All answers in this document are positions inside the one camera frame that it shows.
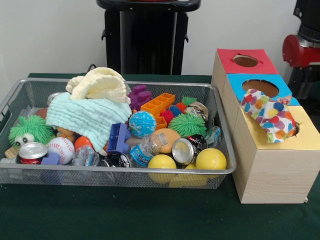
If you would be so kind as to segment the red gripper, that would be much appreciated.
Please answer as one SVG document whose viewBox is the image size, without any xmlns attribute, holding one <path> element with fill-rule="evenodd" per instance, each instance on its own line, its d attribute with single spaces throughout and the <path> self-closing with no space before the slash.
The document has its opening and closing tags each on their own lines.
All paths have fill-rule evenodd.
<svg viewBox="0 0 320 240">
<path fill-rule="evenodd" d="M 314 68 L 309 66 L 320 65 L 320 44 L 290 34 L 283 41 L 282 57 L 292 68 L 300 68 L 297 98 L 306 99 L 313 86 Z"/>
</svg>

